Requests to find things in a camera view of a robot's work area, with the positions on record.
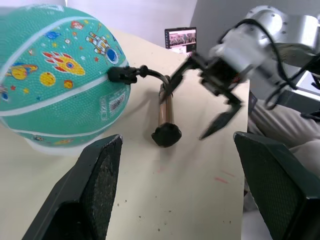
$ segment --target black cable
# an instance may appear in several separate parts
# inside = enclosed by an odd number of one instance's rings
[[[161,73],[159,73],[157,71],[153,71],[153,70],[148,69],[147,75],[155,77],[157,79],[160,79],[164,83],[164,85],[169,84],[168,79],[164,75],[162,75]]]
[[[308,67],[310,67],[310,65],[314,64],[315,62],[320,60],[320,53],[315,55],[312,60],[310,60],[306,65],[304,65],[298,72],[296,72],[291,78],[288,78],[286,71],[284,69],[283,66],[283,61],[281,59],[280,53],[278,48],[276,47],[276,43],[273,40],[272,36],[269,34],[269,32],[256,20],[251,19],[251,18],[246,18],[240,22],[238,22],[233,28],[238,28],[239,26],[243,25],[243,24],[248,24],[248,25],[254,25],[256,27],[258,27],[269,39],[270,41],[270,45],[271,48],[275,54],[276,60],[277,60],[277,70],[278,70],[278,74],[279,76],[285,81],[285,83],[281,84],[264,102],[264,107],[267,110],[272,110],[276,107],[277,103],[281,100],[282,98],[282,94],[283,91],[282,89],[286,86],[289,85],[292,89],[296,90],[297,86],[293,83],[293,80],[295,80],[300,74],[302,74],[304,71],[306,71],[308,69]],[[218,40],[219,44],[223,43],[223,38],[228,34],[228,32],[231,29],[229,29],[228,31],[226,31]],[[274,98],[275,96],[277,96],[276,101],[272,104],[272,105],[268,105],[268,103],[271,101],[272,98]]]

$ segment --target planet print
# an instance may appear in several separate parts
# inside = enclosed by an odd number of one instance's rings
[[[81,24],[80,22],[78,21],[72,21],[71,22],[71,27],[72,29],[82,29],[85,25]]]
[[[46,34],[44,34],[48,39],[56,39],[57,37],[61,36],[61,33],[55,32],[55,31],[48,31]]]
[[[74,83],[71,80],[64,80],[63,85],[66,89],[72,89],[72,87],[74,86]]]
[[[35,72],[37,69],[37,65],[17,62],[9,68],[8,72],[5,75],[14,77],[17,80],[24,80],[29,74]]]
[[[8,101],[9,96],[8,96],[8,89],[2,85],[0,85],[0,95],[2,100]]]
[[[45,71],[40,75],[40,82],[46,87],[51,87],[56,83],[56,77],[51,72]]]

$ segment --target star print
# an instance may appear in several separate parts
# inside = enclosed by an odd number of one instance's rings
[[[30,54],[30,56],[34,56],[34,49],[31,48],[31,49],[28,51],[28,53]]]

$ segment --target monitor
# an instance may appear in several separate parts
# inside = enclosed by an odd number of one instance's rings
[[[165,48],[190,56],[197,50],[197,28],[179,27],[164,30]]]

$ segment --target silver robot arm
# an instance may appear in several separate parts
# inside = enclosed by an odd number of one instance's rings
[[[246,19],[258,21],[270,33],[286,64],[301,68],[320,52],[320,17],[289,15],[262,5],[251,9]],[[247,25],[244,32],[261,48],[271,50],[270,41],[259,28]]]
[[[285,81],[277,73],[271,54],[262,48],[243,27],[231,29],[209,52],[209,58],[221,58],[238,72],[241,79],[260,79],[273,86]]]

